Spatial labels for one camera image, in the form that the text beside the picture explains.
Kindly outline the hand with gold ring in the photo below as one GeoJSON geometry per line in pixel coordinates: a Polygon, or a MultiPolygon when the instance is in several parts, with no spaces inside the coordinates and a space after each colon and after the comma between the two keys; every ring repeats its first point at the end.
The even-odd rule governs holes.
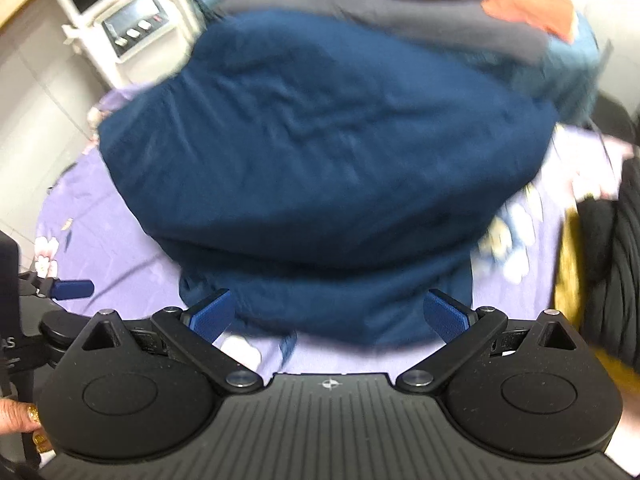
{"type": "Polygon", "coordinates": [[[35,404],[0,400],[0,434],[32,434],[32,442],[39,453],[52,450],[52,445],[44,432],[35,404]]]}

